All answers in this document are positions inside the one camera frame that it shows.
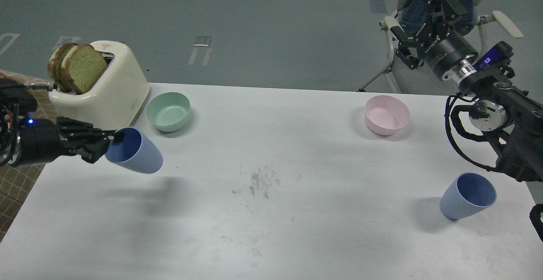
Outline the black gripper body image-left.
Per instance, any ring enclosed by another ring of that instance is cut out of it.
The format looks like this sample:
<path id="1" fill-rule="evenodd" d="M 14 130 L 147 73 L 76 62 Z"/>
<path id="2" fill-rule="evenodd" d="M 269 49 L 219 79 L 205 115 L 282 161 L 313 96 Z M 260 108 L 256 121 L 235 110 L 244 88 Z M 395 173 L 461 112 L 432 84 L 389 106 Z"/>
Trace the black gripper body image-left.
<path id="1" fill-rule="evenodd" d="M 60 156 L 80 156 L 95 163 L 110 145 L 111 130 L 96 129 L 87 122 L 58 117 L 24 119 L 18 126 L 15 166 L 45 164 Z"/>

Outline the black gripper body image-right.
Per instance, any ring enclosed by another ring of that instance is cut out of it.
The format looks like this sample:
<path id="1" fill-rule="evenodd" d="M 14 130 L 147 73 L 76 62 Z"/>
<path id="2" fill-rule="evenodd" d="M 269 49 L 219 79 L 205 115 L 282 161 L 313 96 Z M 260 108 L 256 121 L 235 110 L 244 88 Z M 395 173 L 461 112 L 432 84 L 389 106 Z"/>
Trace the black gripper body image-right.
<path id="1" fill-rule="evenodd" d="M 426 23 L 409 39 L 398 39 L 395 54 L 410 69 L 427 65 L 438 79 L 466 80 L 476 73 L 477 51 L 454 25 L 467 15 L 459 0 L 426 0 Z"/>

